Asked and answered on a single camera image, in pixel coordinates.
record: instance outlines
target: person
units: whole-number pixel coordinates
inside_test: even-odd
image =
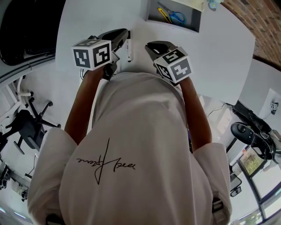
[[[97,97],[87,134],[102,77],[103,68],[86,73],[65,130],[52,128],[44,137],[28,194],[32,220],[228,224],[226,150],[212,143],[191,79],[180,82],[180,91],[148,73],[112,77]]]

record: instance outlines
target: brick wall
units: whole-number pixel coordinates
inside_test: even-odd
[[[222,3],[256,37],[254,55],[281,68],[281,10],[273,0],[225,0]]]

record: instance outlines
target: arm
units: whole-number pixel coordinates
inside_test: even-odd
[[[212,133],[190,77],[180,82],[193,152],[212,142]]]
[[[78,145],[87,134],[93,101],[104,74],[104,67],[88,71],[79,87],[68,116],[65,131]]]

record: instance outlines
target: marker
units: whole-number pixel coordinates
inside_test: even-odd
[[[132,43],[131,43],[131,32],[129,31],[129,35],[127,38],[127,54],[128,54],[128,62],[131,62],[133,60],[133,49],[132,49]]]

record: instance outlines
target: white floor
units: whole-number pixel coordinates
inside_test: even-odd
[[[79,74],[59,72],[56,70],[55,63],[53,62],[50,65],[27,75],[26,79],[22,82],[22,88],[23,90],[34,92],[34,106],[38,112],[41,112],[47,102],[51,100],[53,106],[48,108],[44,115],[44,119],[54,124],[60,123],[63,129],[80,83],[81,79]],[[206,96],[201,96],[200,101],[206,115],[214,109],[220,109],[223,105],[222,102]],[[231,113],[225,105],[222,109],[214,111],[208,117],[208,120],[212,129],[213,141],[221,142],[228,146],[234,138],[230,133],[230,125],[233,122],[238,121],[237,117]],[[38,152],[35,149],[30,149],[23,142],[22,149],[25,152],[25,155],[22,155],[13,144],[13,141],[18,141],[18,139],[19,134],[11,136],[8,144],[1,152],[1,155],[2,159],[10,168],[16,171],[20,176],[24,177],[25,173],[29,173],[33,169],[34,156],[38,155]],[[11,201],[8,198],[5,198],[4,202],[6,202],[7,206],[11,209],[14,208],[18,213],[28,217],[26,202],[22,203],[20,196],[18,196],[18,201],[15,199]]]

